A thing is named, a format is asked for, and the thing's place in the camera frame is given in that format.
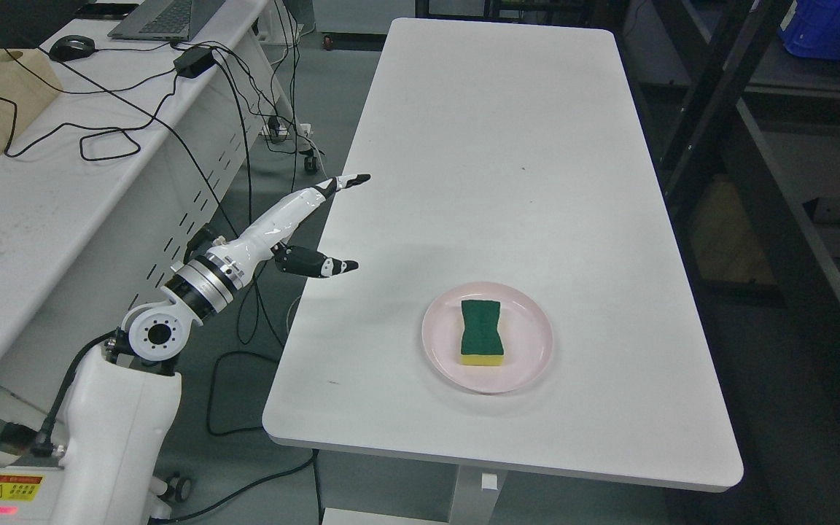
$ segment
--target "warning label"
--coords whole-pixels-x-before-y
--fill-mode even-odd
[[[30,502],[44,481],[43,475],[0,475],[0,501]]]

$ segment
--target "table leg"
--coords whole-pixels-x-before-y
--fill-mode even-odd
[[[487,525],[508,472],[460,465],[449,510],[450,525]]]

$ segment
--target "red light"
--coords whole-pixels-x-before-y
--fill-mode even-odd
[[[18,514],[17,506],[0,506],[0,515]]]

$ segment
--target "caster wheel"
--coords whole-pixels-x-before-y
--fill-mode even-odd
[[[180,472],[167,476],[164,479],[167,484],[167,491],[160,495],[160,501],[170,502],[173,499],[176,502],[187,501],[190,498],[190,492],[193,490],[193,480],[191,478],[181,478]]]
[[[318,172],[319,163],[316,161],[316,157],[307,157],[306,159],[303,159],[303,170],[310,174]]]
[[[177,481],[177,485],[174,486],[174,499],[179,504],[182,504],[190,498],[191,491],[193,491],[193,480],[190,478],[180,478]]]

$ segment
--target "white desk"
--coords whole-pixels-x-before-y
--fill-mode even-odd
[[[194,41],[217,40],[244,57],[268,92],[271,68],[249,28],[267,0],[229,0]],[[157,42],[112,41],[112,21],[74,20],[51,40],[84,34],[99,52],[71,66],[109,89],[173,68],[180,54]],[[64,90],[96,90],[54,64]],[[236,63],[239,89],[257,100]],[[121,93],[153,111],[173,86],[173,74]],[[280,86],[276,93],[283,96]],[[197,79],[177,80],[176,96],[160,118],[174,126],[203,166],[221,197],[244,159],[239,117],[224,74],[214,69]],[[61,94],[17,139],[13,152],[59,123],[131,126],[147,117],[107,94]],[[254,141],[259,117],[246,115]],[[120,322],[134,303],[159,300],[159,283],[183,256],[184,242],[212,217],[216,199],[183,147],[160,124],[131,135],[142,147],[136,156],[87,163],[77,152],[86,134],[64,130],[18,159],[0,156],[0,416],[35,425],[34,410],[14,406],[11,394],[32,408],[46,409],[77,349]],[[126,152],[124,140],[91,144],[90,154]]]
[[[360,267],[306,285],[262,417],[274,440],[698,491],[740,481],[611,34],[396,20],[343,172],[373,178],[336,197],[319,248]],[[427,361],[427,306],[471,281],[549,316],[556,350],[534,383],[481,395]],[[477,521],[454,501],[453,522]]]

